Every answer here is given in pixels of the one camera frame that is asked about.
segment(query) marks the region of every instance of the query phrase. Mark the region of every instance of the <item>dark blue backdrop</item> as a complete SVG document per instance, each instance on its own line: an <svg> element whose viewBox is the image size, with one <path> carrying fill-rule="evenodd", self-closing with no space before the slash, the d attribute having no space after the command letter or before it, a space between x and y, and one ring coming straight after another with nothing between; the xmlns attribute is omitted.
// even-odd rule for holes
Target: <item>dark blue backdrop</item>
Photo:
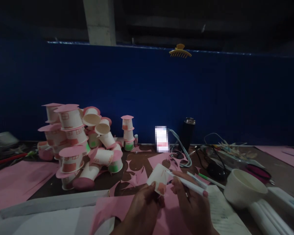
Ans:
<svg viewBox="0 0 294 235"><path fill-rule="evenodd" d="M98 107L117 136L130 114L142 143L154 142L155 125L179 132L193 117L194 143L217 132L229 142L294 146L294 58L192 54L0 39L0 132L43 140L41 105L56 102Z"/></svg>

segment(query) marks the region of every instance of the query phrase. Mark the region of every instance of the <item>hand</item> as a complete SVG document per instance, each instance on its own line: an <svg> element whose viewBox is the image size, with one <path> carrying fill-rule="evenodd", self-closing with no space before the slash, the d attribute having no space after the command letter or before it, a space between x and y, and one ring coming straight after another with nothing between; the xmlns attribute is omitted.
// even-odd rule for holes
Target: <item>hand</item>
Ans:
<svg viewBox="0 0 294 235"><path fill-rule="evenodd" d="M125 219L111 234L152 234L163 207L164 198L155 192L155 182L150 186L146 184L136 193Z"/></svg>
<svg viewBox="0 0 294 235"><path fill-rule="evenodd" d="M189 175L172 171L176 176L184 178L193 184L197 184ZM172 191L177 194L180 209L183 214L184 222L193 235L217 235L219 234L212 225L210 218L210 204L207 198L199 195L193 190L185 187L177 177L173 177Z"/></svg>

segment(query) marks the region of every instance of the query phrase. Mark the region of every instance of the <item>table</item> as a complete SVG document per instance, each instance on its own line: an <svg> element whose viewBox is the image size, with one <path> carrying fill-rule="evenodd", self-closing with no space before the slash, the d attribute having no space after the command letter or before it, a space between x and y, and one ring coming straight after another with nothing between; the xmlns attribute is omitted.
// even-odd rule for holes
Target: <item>table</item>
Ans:
<svg viewBox="0 0 294 235"><path fill-rule="evenodd" d="M131 178L130 173L126 172L128 168L128 164L126 160L132 160L130 162L130 168L131 170L139 170L142 168L142 166L145 167L147 176L150 176L152 172L152 167L149 164L148 158L157 155L158 153L155 152L153 146L140 146L141 150L149 150L151 149L151 152L139 152L135 154L134 152L124 152L122 157L123 162L123 169L110 175L109 172L105 172L98 176L95 180L95 188L94 190L106 190L110 189L112 186L114 186L118 181L121 179L123 181L127 181ZM189 153L191 153L194 150L193 147L190 147ZM294 167L289 166L288 164L254 148L254 147L240 147L241 152L256 152L258 156L255 158L260 164L265 166L267 170L271 173L272 178L276 182L276 186L282 188L284 191L289 193L294 197ZM201 167L200 173L204 174L206 176L209 176L207 172L204 170L204 168L207 167L208 163L204 160L204 155L200 153L201 161L204 166L201 166L200 161L198 159L198 156L196 153L192 154L192 166L190 168L181 168L183 172L191 172L191 173L198 173L197 167ZM125 190L121 190L122 188L125 188L128 185L128 183L121 183L117 186L115 191L115 196L125 196L125 195L132 195L135 194L141 187L135 187L135 188L129 188ZM41 197L48 197L48 196L57 196L57 195L64 195L64 194L73 194L78 193L76 190L69 190L64 191L62 190L62 183L60 179L57 179L55 176L53 176L46 184L44 184L30 199L34 198L41 198ZM247 209L245 210L236 210L236 213L239 215L241 220L244 222L246 227L249 229L251 234L258 235L262 234L260 229L258 228L257 224L251 217L250 213Z"/></svg>

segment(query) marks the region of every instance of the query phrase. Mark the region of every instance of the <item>paper cup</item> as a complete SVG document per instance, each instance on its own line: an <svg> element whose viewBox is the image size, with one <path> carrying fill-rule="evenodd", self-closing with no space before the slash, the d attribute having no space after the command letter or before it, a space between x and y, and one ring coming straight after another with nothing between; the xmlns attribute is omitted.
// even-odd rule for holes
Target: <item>paper cup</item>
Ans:
<svg viewBox="0 0 294 235"><path fill-rule="evenodd" d="M80 145L87 140L87 135L84 132L84 127L80 127L73 131L65 131L65 134L71 146Z"/></svg>
<svg viewBox="0 0 294 235"><path fill-rule="evenodd" d="M124 135L123 135L124 141L134 140L133 130L134 128L130 131L124 131Z"/></svg>
<svg viewBox="0 0 294 235"><path fill-rule="evenodd" d="M38 131L45 132L49 146L60 146L68 142L65 132L61 130L61 124L44 126Z"/></svg>
<svg viewBox="0 0 294 235"><path fill-rule="evenodd" d="M107 117L102 117L99 124L95 127L95 132L99 135L105 135L109 133L111 125L111 119Z"/></svg>
<svg viewBox="0 0 294 235"><path fill-rule="evenodd" d="M110 173L118 173L123 167L123 163L122 163L122 159L119 159L115 162L112 162L109 166L108 166L108 171Z"/></svg>
<svg viewBox="0 0 294 235"><path fill-rule="evenodd" d="M134 140L132 140L132 141L125 141L124 142L124 149L126 151L132 151L134 149Z"/></svg>
<svg viewBox="0 0 294 235"><path fill-rule="evenodd" d="M10 132L0 133L0 146L8 147L17 144L19 140L15 138Z"/></svg>
<svg viewBox="0 0 294 235"><path fill-rule="evenodd" d="M89 158L91 163L108 166L111 164L114 152L111 150L95 148L90 151Z"/></svg>
<svg viewBox="0 0 294 235"><path fill-rule="evenodd" d="M83 126L78 104L66 104L55 110L59 113L62 130L71 130Z"/></svg>
<svg viewBox="0 0 294 235"><path fill-rule="evenodd" d="M120 146L123 148L124 147L124 138L123 137L114 137L115 142L119 142Z"/></svg>
<svg viewBox="0 0 294 235"><path fill-rule="evenodd" d="M62 189L63 190L71 190L73 189L73 181L74 179L78 178L80 175L81 170L77 170L75 172L72 172L70 174L63 174L61 170L59 169L56 173L56 177L58 179L61 179L62 181Z"/></svg>
<svg viewBox="0 0 294 235"><path fill-rule="evenodd" d="M88 144L89 144L89 147L91 147L92 149L102 146L102 142L99 138L100 136L95 131L89 131L88 137L89 137Z"/></svg>
<svg viewBox="0 0 294 235"><path fill-rule="evenodd" d="M95 186L95 178L101 170L101 165L99 164L89 164L86 163L85 168L79 178L73 181L73 187L79 191L91 190Z"/></svg>
<svg viewBox="0 0 294 235"><path fill-rule="evenodd" d="M84 147L81 145L64 148L59 155L63 158L61 172L71 173L83 167L83 153Z"/></svg>
<svg viewBox="0 0 294 235"><path fill-rule="evenodd" d="M223 192L225 198L237 209L244 209L263 198L267 187L256 177L239 170L232 170Z"/></svg>
<svg viewBox="0 0 294 235"><path fill-rule="evenodd" d="M59 114L55 113L54 110L56 110L59 106L62 106L62 105L63 104L58 104L58 103L50 103L50 104L42 105L42 106L45 106L47 110L47 118L48 118L48 121L46 121L47 123L60 122Z"/></svg>
<svg viewBox="0 0 294 235"><path fill-rule="evenodd" d="M104 144L106 149L111 149L116 145L111 132L108 132L107 134L100 136L99 139Z"/></svg>
<svg viewBox="0 0 294 235"><path fill-rule="evenodd" d="M56 160L59 160L59 159L60 159L59 152L60 152L62 149L66 148L66 147L69 147L69 146L70 146L69 143L65 143L65 144L63 144L63 145L59 145L59 146L52 146L52 150L53 150L53 154L54 154L54 156L55 156L55 159L56 159Z"/></svg>
<svg viewBox="0 0 294 235"><path fill-rule="evenodd" d="M84 150L83 150L83 157L86 156L87 154L89 154L90 152L90 147L88 145L88 137L86 139L86 141L84 141L82 144L80 144L80 146L83 146Z"/></svg>
<svg viewBox="0 0 294 235"><path fill-rule="evenodd" d="M132 118L134 118L133 116L130 115L125 115L122 116L122 130L131 130L133 128L133 122L132 122Z"/></svg>
<svg viewBox="0 0 294 235"><path fill-rule="evenodd" d="M96 107L84 108L83 123L87 126L96 126L101 120L100 110Z"/></svg>
<svg viewBox="0 0 294 235"><path fill-rule="evenodd" d="M37 144L37 148L38 148L38 155L40 159L45 161L51 161L53 159L54 154L52 151L52 147L50 147L47 144L47 141L39 142Z"/></svg>
<svg viewBox="0 0 294 235"><path fill-rule="evenodd" d="M112 148L112 150L114 151L113 159L112 159L112 163L113 163L122 158L123 152L122 152L120 144L118 143L115 145L115 147Z"/></svg>

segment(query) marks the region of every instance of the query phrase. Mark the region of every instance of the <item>glue stick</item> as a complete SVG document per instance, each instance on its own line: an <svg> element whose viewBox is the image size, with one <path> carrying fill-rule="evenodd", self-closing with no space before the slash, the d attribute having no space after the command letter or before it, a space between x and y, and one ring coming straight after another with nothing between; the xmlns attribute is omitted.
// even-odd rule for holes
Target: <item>glue stick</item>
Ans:
<svg viewBox="0 0 294 235"><path fill-rule="evenodd" d="M138 146L138 134L135 134L134 135L134 138L135 138L135 140L134 140L134 146L137 147Z"/></svg>

